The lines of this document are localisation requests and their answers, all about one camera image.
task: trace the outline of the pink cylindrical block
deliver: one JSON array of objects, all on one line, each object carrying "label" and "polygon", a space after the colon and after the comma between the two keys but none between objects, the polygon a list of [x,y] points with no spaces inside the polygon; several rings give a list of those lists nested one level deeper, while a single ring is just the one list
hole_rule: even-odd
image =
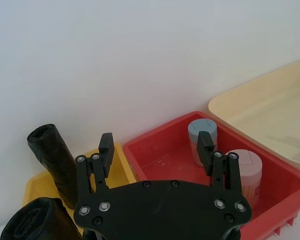
[{"label": "pink cylindrical block", "polygon": [[188,125],[188,134],[189,134],[189,139],[191,144],[193,162],[196,165],[203,167],[203,164],[200,161],[198,151],[197,151],[197,142],[198,142],[198,136],[200,131],[208,132],[210,134],[211,139],[215,145],[214,150],[216,151],[217,142],[218,142],[217,124],[208,118],[200,118],[192,121]]},{"label": "pink cylindrical block", "polygon": [[262,177],[261,158],[253,151],[236,149],[229,151],[239,155],[239,168],[242,194],[251,207],[256,206],[260,196],[260,183]]}]

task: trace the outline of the black fabric roll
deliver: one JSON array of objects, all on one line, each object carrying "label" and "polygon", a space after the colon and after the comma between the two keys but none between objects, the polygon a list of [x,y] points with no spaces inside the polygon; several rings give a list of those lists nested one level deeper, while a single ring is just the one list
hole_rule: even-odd
[{"label": "black fabric roll", "polygon": [[0,240],[82,240],[60,198],[40,197],[7,223]]},{"label": "black fabric roll", "polygon": [[77,169],[74,158],[57,128],[43,125],[27,137],[39,162],[50,172],[64,203],[74,209],[78,202]]}]

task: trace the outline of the screw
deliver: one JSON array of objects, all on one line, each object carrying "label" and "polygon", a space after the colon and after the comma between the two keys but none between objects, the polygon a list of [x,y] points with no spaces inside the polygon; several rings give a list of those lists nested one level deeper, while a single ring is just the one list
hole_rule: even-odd
[{"label": "screw", "polygon": [[227,213],[226,215],[224,215],[224,219],[227,222],[229,222],[229,223],[233,223],[235,221],[235,218],[231,214],[229,214],[229,213]]},{"label": "screw", "polygon": [[246,211],[246,207],[245,207],[242,203],[240,203],[240,202],[236,202],[236,203],[234,204],[234,206],[235,206],[235,208],[236,208],[238,211],[240,211],[240,212]]},{"label": "screw", "polygon": [[98,154],[95,154],[92,156],[92,159],[94,159],[94,160],[99,159],[99,158],[100,158],[100,156]]},{"label": "screw", "polygon": [[176,181],[176,180],[173,180],[173,181],[171,181],[171,186],[172,187],[174,187],[174,188],[177,188],[177,187],[179,187],[179,182],[178,181]]},{"label": "screw", "polygon": [[80,157],[77,158],[78,162],[83,162],[83,160],[85,160],[85,158],[83,156],[80,156]]},{"label": "screw", "polygon": [[102,218],[100,216],[96,216],[92,220],[92,224],[95,225],[95,226],[100,226],[102,224]]},{"label": "screw", "polygon": [[109,210],[109,208],[110,208],[110,202],[108,202],[108,201],[103,201],[103,202],[100,203],[100,205],[99,205],[99,210],[100,210],[101,212],[106,212],[106,211]]},{"label": "screw", "polygon": [[237,158],[237,155],[235,155],[235,154],[233,154],[233,153],[231,153],[229,156],[230,156],[230,158],[232,158],[232,159],[236,159],[236,158]]},{"label": "screw", "polygon": [[218,208],[218,209],[224,209],[226,207],[225,203],[219,199],[214,201],[214,205]]},{"label": "screw", "polygon": [[89,206],[83,206],[79,210],[79,214],[81,216],[87,215],[90,212],[90,207]]},{"label": "screw", "polygon": [[222,154],[221,154],[220,152],[218,152],[218,151],[216,151],[216,152],[214,153],[214,155],[215,155],[216,157],[221,157],[221,156],[222,156]]},{"label": "screw", "polygon": [[145,188],[150,188],[151,183],[150,183],[149,181],[144,181],[144,182],[142,183],[142,186],[144,186]]}]

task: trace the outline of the white wall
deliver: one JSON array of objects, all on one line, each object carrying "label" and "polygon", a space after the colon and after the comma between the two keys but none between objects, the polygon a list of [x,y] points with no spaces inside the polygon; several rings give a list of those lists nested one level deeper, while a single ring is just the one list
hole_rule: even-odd
[{"label": "white wall", "polygon": [[43,170],[36,127],[76,156],[297,59],[300,0],[0,0],[0,224]]}]

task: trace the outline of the yellow plastic bin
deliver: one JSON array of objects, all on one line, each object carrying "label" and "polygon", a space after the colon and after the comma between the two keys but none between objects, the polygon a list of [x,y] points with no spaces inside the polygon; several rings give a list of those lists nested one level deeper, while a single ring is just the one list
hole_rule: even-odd
[{"label": "yellow plastic bin", "polygon": [[[93,150],[86,154],[90,157],[93,153],[98,153],[98,150]],[[136,182],[136,178],[129,166],[126,156],[120,144],[114,144],[114,155],[112,165],[110,167],[109,177],[105,180],[109,188],[115,188]],[[96,188],[95,181],[91,181],[92,188]],[[40,197],[60,198],[54,180],[48,171],[42,172],[31,178],[25,188],[23,205]],[[66,208],[73,219],[74,211]]]}]

